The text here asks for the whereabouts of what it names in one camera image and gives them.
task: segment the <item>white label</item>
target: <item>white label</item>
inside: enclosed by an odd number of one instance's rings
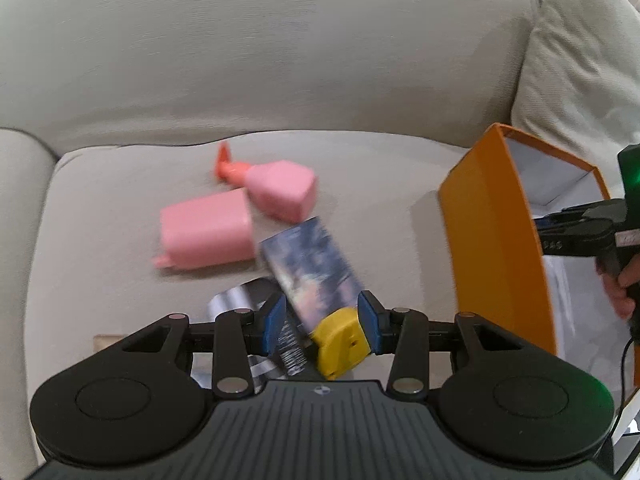
[[[640,229],[616,233],[616,247],[631,247],[633,245],[640,245]]]

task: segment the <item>orange spray nozzle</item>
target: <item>orange spray nozzle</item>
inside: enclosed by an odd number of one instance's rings
[[[218,180],[224,180],[236,187],[244,187],[246,172],[251,166],[247,162],[232,162],[229,143],[224,141],[220,143],[213,173]]]

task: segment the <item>pillow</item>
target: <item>pillow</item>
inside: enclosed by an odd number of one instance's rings
[[[600,168],[623,196],[617,154],[640,142],[640,14],[627,0],[545,0],[513,126]]]

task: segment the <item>human hand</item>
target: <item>human hand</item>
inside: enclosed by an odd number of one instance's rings
[[[636,254],[622,269],[618,278],[604,272],[596,260],[596,272],[602,279],[604,292],[609,298],[613,310],[622,319],[628,320],[636,308],[636,302],[626,295],[626,288],[640,282],[640,254]]]

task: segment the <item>cardboard box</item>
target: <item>cardboard box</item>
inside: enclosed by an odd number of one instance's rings
[[[600,171],[494,124],[438,192],[459,310],[476,312],[594,375],[620,402],[629,339],[594,258],[543,256],[533,218],[609,198]],[[632,393],[632,359],[627,362]]]

